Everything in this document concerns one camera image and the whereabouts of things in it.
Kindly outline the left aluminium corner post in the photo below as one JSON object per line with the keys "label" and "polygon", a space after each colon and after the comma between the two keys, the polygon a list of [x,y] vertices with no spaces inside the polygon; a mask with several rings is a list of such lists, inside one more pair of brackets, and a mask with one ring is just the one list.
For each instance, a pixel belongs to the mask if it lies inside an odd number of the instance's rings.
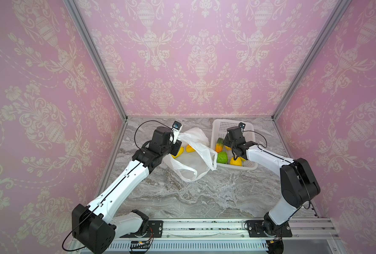
{"label": "left aluminium corner post", "polygon": [[115,87],[112,83],[112,80],[109,76],[109,73],[107,72],[103,60],[98,52],[98,49],[93,42],[92,35],[80,13],[80,10],[76,4],[76,1],[73,0],[63,0],[71,18],[73,19],[75,26],[81,36],[81,39],[84,42],[84,45],[86,47],[86,50],[91,56],[91,59],[93,60],[95,67],[97,69],[97,72],[101,76],[103,83],[114,103],[115,108],[117,109],[120,117],[122,118],[123,122],[127,122],[127,115],[125,113],[125,110],[121,104],[120,98],[118,96],[117,91],[115,90]]}

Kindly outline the green yellow mango toy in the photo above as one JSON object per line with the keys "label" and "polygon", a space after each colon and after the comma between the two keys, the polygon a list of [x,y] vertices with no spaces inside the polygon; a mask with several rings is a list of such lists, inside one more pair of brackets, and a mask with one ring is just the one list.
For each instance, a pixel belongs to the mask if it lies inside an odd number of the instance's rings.
{"label": "green yellow mango toy", "polygon": [[218,138],[215,144],[215,151],[217,153],[222,152],[224,149],[224,139],[223,138]]}

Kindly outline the aluminium corner post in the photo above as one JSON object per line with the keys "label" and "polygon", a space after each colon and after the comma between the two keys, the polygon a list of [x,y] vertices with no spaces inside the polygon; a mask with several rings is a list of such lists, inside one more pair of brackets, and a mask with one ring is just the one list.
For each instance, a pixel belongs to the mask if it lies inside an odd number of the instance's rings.
{"label": "aluminium corner post", "polygon": [[333,8],[332,12],[330,13],[327,21],[325,22],[323,28],[319,32],[314,44],[312,45],[311,49],[307,53],[305,59],[303,60],[302,64],[300,65],[296,75],[294,76],[292,82],[290,83],[287,91],[285,92],[284,96],[282,97],[280,103],[278,104],[274,114],[271,116],[271,119],[274,123],[276,123],[283,113],[284,109],[286,108],[288,102],[294,95],[297,87],[301,83],[304,76],[307,74],[308,70],[316,60],[317,56],[319,55],[320,51],[324,47],[326,41],[329,39],[331,33],[335,29],[336,25],[342,18],[343,14],[345,13],[346,9],[350,5],[351,0],[341,0],[337,1],[335,7]]}
{"label": "aluminium corner post", "polygon": [[115,87],[112,83],[112,80],[109,76],[109,73],[107,72],[103,60],[98,52],[98,49],[93,42],[92,35],[80,13],[80,10],[76,4],[76,1],[73,0],[63,0],[71,18],[73,19],[75,26],[81,36],[81,39],[84,42],[84,45],[86,47],[86,50],[91,56],[91,59],[93,60],[95,67],[97,69],[97,72],[101,76],[103,83],[114,103],[115,108],[117,109],[120,117],[122,118],[123,122],[127,122],[127,115],[125,113],[125,110],[121,104],[120,98],[118,96],[117,91],[115,90]]}

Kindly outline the yellow banana toy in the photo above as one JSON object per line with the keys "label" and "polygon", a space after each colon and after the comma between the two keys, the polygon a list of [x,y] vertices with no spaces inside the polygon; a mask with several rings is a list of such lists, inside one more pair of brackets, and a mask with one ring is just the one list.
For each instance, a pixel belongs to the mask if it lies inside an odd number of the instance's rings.
{"label": "yellow banana toy", "polygon": [[179,157],[180,155],[182,155],[184,153],[184,147],[180,147],[178,153],[176,155],[172,155],[172,157],[174,159],[176,159],[177,157]]}

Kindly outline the white plastic bag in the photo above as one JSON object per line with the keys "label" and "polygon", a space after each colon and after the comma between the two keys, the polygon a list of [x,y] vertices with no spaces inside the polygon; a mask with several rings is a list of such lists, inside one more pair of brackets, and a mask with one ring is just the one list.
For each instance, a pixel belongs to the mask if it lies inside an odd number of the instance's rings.
{"label": "white plastic bag", "polygon": [[180,133],[178,140],[182,142],[184,150],[187,145],[195,149],[195,152],[184,151],[182,155],[174,159],[172,155],[163,158],[168,168],[175,172],[182,181],[191,183],[204,177],[209,171],[216,170],[217,152],[210,148],[210,142],[203,130],[192,128]]}

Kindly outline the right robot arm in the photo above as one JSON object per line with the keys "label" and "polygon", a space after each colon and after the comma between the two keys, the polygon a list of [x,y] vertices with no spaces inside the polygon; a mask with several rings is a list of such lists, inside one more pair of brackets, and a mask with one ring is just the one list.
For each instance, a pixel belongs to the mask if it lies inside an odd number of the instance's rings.
{"label": "right robot arm", "polygon": [[263,222],[265,234],[276,237],[304,204],[311,204],[321,188],[306,159],[283,157],[267,150],[265,145],[247,141],[244,126],[240,122],[227,129],[224,145],[232,149],[235,159],[257,163],[280,177],[281,199],[265,214]]}

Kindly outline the white vent grille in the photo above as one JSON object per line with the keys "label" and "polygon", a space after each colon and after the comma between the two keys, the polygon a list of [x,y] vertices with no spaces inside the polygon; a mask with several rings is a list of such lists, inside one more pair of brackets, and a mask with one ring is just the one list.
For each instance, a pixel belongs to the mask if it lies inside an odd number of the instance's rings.
{"label": "white vent grille", "polygon": [[149,249],[132,249],[130,240],[118,240],[111,244],[106,253],[111,254],[184,254],[184,253],[252,253],[267,251],[265,240],[160,240]]}

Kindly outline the right aluminium corner post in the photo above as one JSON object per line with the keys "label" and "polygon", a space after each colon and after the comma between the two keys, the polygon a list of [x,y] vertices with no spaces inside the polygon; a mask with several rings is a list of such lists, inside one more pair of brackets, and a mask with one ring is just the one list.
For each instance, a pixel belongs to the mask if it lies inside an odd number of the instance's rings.
{"label": "right aluminium corner post", "polygon": [[316,60],[317,56],[319,55],[320,51],[324,47],[326,41],[329,39],[331,33],[335,29],[336,25],[342,18],[343,14],[345,13],[346,9],[350,5],[351,0],[341,0],[337,1],[335,7],[333,8],[332,12],[330,13],[327,21],[325,22],[323,28],[319,32],[314,44],[312,45],[311,49],[307,53],[305,59],[303,60],[302,64],[300,65],[296,75],[294,76],[292,82],[290,83],[287,91],[285,92],[284,96],[282,97],[280,103],[278,104],[274,114],[271,116],[271,119],[274,123],[276,123],[283,113],[284,109],[286,108],[288,102],[294,95],[297,87],[301,83],[304,76],[307,74],[308,70]]}

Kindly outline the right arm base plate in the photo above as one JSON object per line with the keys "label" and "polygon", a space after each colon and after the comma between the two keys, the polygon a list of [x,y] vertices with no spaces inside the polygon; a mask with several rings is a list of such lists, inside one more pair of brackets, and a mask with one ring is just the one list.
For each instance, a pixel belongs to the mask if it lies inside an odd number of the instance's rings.
{"label": "right arm base plate", "polygon": [[250,238],[291,238],[293,236],[288,222],[275,225],[270,221],[248,220],[244,228],[248,231]]}

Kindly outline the yellow lemon toy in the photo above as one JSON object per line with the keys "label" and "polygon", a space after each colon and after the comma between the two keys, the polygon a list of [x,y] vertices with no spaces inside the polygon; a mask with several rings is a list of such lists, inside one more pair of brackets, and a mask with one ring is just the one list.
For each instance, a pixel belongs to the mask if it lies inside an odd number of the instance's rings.
{"label": "yellow lemon toy", "polygon": [[237,157],[237,158],[232,157],[229,161],[229,165],[242,167],[242,159],[240,157]]}

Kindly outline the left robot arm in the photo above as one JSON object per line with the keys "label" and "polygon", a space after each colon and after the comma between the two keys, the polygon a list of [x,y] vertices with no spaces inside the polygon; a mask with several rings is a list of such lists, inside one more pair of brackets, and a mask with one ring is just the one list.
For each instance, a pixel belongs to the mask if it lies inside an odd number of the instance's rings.
{"label": "left robot arm", "polygon": [[157,127],[152,138],[137,149],[121,175],[88,205],[79,204],[72,211],[71,236],[94,254],[104,253],[113,240],[126,235],[143,237],[152,242],[153,232],[149,218],[133,210],[120,217],[116,213],[131,192],[159,166],[167,155],[177,155],[182,142],[178,135],[182,124],[174,122],[172,127]]}

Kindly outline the aluminium front rail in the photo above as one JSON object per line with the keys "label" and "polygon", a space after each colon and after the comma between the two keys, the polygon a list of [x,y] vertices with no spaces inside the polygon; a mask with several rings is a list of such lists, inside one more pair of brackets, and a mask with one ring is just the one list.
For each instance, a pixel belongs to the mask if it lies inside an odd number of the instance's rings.
{"label": "aluminium front rail", "polygon": [[157,239],[294,239],[339,240],[330,219],[294,217],[267,234],[261,218],[155,219],[143,223],[144,237]]}

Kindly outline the white perforated plastic basket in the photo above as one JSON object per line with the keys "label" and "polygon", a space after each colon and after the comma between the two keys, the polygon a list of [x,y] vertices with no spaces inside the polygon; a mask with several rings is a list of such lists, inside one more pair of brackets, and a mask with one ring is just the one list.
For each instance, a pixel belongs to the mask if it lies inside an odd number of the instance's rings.
{"label": "white perforated plastic basket", "polygon": [[[254,127],[251,123],[228,119],[216,119],[213,121],[210,148],[216,150],[219,139],[223,140],[223,145],[227,144],[229,147],[234,146],[235,148],[237,145],[243,145],[249,141],[256,142]],[[227,154],[227,163],[217,163],[217,169],[255,170],[258,167],[257,163],[250,160],[242,160],[239,166],[231,165],[230,160],[238,154],[236,152],[232,153],[226,147],[223,147],[223,152]]]}

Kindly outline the green pepper toy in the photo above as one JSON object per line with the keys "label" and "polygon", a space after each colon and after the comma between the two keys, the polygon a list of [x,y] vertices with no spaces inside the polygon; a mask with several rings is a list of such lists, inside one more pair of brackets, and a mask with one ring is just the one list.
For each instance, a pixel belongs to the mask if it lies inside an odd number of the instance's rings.
{"label": "green pepper toy", "polygon": [[229,161],[228,155],[225,151],[218,152],[216,162],[218,164],[227,164]]}

